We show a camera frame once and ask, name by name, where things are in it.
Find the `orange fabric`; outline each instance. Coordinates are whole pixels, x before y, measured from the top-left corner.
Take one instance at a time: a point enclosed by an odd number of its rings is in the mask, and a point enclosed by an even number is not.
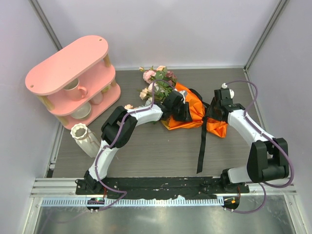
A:
[[[173,117],[170,117],[168,121],[162,121],[167,129],[173,130],[177,128],[198,128],[203,124],[203,117],[205,116],[205,107],[198,97],[193,94],[187,87],[180,83],[176,83],[175,88],[178,91],[185,90],[187,95],[185,101],[189,103],[190,114],[192,122],[179,122],[175,121]],[[224,138],[226,136],[228,124],[223,121],[217,121],[209,118],[207,121],[207,132],[213,133],[219,137]]]

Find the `pink wooden shelf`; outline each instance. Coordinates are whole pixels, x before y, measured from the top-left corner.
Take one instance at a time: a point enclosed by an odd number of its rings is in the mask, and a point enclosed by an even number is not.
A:
[[[55,93],[98,63],[107,52],[104,38],[81,37],[31,69],[26,87],[40,96]]]
[[[119,85],[112,86],[109,91],[103,94],[103,102],[100,105],[91,105],[92,113],[87,120],[77,120],[71,116],[66,116],[68,124],[64,126],[67,129],[71,129],[75,124],[84,123],[86,125],[90,124],[94,119],[96,119],[100,114],[102,114],[107,108],[109,108],[113,103],[115,103],[121,94]]]
[[[48,99],[54,104],[55,108],[50,112],[56,116],[67,116],[81,107],[98,92],[109,85],[115,78],[115,69],[111,65],[106,67],[104,61],[100,61],[78,77],[81,86],[88,90],[88,94],[80,101],[70,100],[64,90],[48,96]]]

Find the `white wall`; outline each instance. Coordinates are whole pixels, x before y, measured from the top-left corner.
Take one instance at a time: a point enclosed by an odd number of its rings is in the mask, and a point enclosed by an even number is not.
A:
[[[96,34],[116,68],[243,66],[279,0],[39,0],[60,43]]]
[[[288,141],[307,221],[312,217],[311,9],[312,1],[291,0],[250,68],[268,130]]]
[[[56,119],[25,87],[28,71],[56,52],[26,0],[0,7],[0,232],[20,233],[35,177],[43,177]]]

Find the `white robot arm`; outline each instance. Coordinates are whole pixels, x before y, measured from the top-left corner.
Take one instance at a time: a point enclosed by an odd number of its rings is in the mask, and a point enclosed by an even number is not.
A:
[[[148,108],[149,108],[148,106],[145,106],[145,107],[137,108],[135,110],[127,110],[128,113],[135,111],[135,113],[132,113],[130,115],[137,120],[136,127],[143,124],[143,123],[158,121],[162,117],[163,112],[157,105],[153,105],[152,108],[148,111],[136,112],[136,111],[139,111],[141,109],[148,109]],[[104,147],[105,147],[105,149],[101,153],[101,156],[100,156],[98,163],[97,163],[98,164],[97,171],[98,171],[98,175],[99,175],[100,179],[103,179],[106,177],[108,167],[111,164],[116,152],[119,149],[117,147],[110,149],[107,146],[109,146],[108,142],[105,140],[102,140],[99,153],[102,151],[102,149]],[[97,180],[97,176],[96,176],[96,172],[95,172],[95,161],[93,162],[92,166],[90,167],[89,173],[90,173],[91,177],[93,177],[94,179]]]
[[[287,177],[289,165],[286,159],[280,155],[279,150],[273,147],[272,143],[264,138],[262,134],[265,133],[266,136],[273,139],[285,152],[288,152],[287,142],[283,138],[275,139],[272,135],[266,133],[248,114],[245,115],[245,108],[241,104],[233,104],[233,96],[233,91],[227,88],[215,90],[214,98],[207,110],[208,116],[229,123],[230,126],[240,133],[251,150],[247,165],[223,170],[221,180],[223,180],[224,184],[233,184],[249,181],[263,182]],[[170,115],[173,115],[177,121],[181,121],[181,119],[187,121],[189,119],[185,116],[187,105],[188,103],[183,102],[183,96],[179,92],[172,91],[162,104],[152,105],[149,110],[144,112],[138,111],[148,107],[136,110],[125,110],[121,106],[117,107],[102,126],[103,134],[99,151],[101,156],[97,163],[99,178],[102,180],[106,177],[113,157],[118,149],[128,142],[136,126],[151,121],[167,119]],[[128,112],[131,114],[123,124],[118,140],[111,148],[108,148],[107,146],[112,144],[119,130],[117,122],[121,121]],[[247,122],[246,117],[261,130],[261,133]],[[98,181],[95,172],[95,162],[86,172],[84,178],[89,187],[94,190]]]

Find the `cup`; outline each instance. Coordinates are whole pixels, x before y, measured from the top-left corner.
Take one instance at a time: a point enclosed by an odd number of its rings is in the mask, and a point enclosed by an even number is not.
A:
[[[90,102],[93,105],[100,105],[100,103],[103,101],[103,94],[101,92],[99,92],[98,94],[96,94],[93,98],[91,98]]]
[[[88,90],[85,87],[79,86],[79,79],[70,82],[63,89],[67,97],[73,101],[79,101],[85,98],[88,94]]]

